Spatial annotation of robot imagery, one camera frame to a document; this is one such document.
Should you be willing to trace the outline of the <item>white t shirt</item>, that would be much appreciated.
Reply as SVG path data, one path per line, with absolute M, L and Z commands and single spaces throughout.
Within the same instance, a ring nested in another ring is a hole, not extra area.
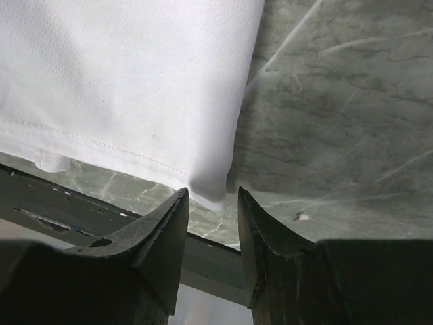
M 1 151 L 220 211 L 262 1 L 2 1 Z

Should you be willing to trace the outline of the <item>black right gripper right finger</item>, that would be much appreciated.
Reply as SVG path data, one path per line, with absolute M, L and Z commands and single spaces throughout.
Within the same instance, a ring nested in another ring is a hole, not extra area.
M 431 324 L 431 240 L 311 242 L 238 190 L 238 232 L 255 324 Z

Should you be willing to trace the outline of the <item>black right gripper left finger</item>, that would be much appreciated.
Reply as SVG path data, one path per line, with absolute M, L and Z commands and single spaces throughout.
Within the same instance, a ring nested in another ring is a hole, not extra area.
M 2 324 L 166 324 L 175 312 L 189 220 L 182 188 L 89 246 L 1 242 Z

